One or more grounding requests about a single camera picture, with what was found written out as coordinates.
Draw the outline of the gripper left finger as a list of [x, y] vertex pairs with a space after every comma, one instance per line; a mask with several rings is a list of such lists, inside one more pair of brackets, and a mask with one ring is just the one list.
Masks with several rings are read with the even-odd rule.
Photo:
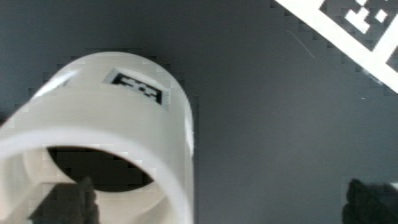
[[98, 204], [91, 178], [59, 183], [28, 216], [32, 224], [98, 224]]

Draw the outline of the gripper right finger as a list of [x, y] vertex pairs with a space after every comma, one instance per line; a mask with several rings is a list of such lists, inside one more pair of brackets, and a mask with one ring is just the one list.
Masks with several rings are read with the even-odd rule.
[[343, 224], [398, 224], [398, 187], [391, 183], [348, 184]]

